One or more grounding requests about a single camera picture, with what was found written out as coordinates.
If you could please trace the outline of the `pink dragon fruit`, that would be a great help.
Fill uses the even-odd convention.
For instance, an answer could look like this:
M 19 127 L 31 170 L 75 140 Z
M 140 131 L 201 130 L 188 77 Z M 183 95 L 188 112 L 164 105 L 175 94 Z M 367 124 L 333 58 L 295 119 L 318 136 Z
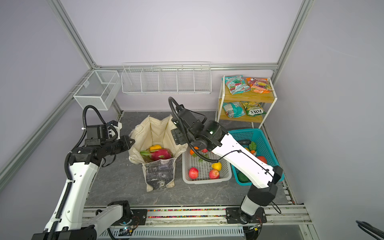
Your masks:
M 168 149 L 159 149 L 153 151 L 141 151 L 141 156 L 151 161 L 167 160 L 173 158 L 173 154 Z

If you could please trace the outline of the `cream canvas grocery bag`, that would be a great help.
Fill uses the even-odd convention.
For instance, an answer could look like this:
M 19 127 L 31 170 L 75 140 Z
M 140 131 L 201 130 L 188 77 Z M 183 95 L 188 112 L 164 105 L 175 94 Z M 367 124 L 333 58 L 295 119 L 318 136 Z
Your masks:
M 175 186 L 176 159 L 188 147 L 186 144 L 176 145 L 171 133 L 176 128 L 172 116 L 162 120 L 147 117 L 130 133 L 135 143 L 129 150 L 129 160 L 142 165 L 147 192 Z M 162 147 L 161 159 L 141 154 L 157 145 Z

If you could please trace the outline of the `yellow orange mango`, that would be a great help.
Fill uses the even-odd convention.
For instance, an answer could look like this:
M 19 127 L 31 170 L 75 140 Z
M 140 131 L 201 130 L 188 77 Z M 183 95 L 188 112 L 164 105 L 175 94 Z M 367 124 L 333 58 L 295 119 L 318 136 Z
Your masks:
M 154 146 L 151 146 L 149 148 L 149 151 L 153 152 L 153 151 L 157 151 L 157 150 L 160 150 L 160 149 L 162 149 L 161 145 L 154 145 Z

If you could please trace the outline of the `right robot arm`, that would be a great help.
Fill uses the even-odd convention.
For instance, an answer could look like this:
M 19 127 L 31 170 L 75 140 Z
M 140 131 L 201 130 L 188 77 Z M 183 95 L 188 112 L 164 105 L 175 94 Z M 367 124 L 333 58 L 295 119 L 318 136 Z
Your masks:
M 247 195 L 243 198 L 237 213 L 227 214 L 229 221 L 239 224 L 265 223 L 264 207 L 275 199 L 277 182 L 283 176 L 280 166 L 270 166 L 247 151 L 234 137 L 218 122 L 202 121 L 196 118 L 196 113 L 179 105 L 172 97 L 168 98 L 172 111 L 172 121 L 176 128 L 171 131 L 176 145 L 188 147 L 201 159 L 210 163 L 217 160 L 209 159 L 200 154 L 206 149 L 219 159 L 224 159 L 242 172 L 252 183 Z

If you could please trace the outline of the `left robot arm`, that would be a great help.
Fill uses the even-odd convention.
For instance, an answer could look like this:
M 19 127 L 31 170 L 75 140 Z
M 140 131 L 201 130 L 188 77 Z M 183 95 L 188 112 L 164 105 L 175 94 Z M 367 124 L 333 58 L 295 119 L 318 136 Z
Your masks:
M 64 162 L 67 177 L 64 189 L 42 233 L 34 240 L 96 240 L 114 223 L 128 224 L 133 213 L 128 201 L 114 201 L 91 220 L 83 222 L 83 212 L 91 185 L 107 156 L 128 151 L 135 140 L 121 136 L 122 124 L 106 122 L 99 110 L 88 105 L 83 109 L 83 134 Z

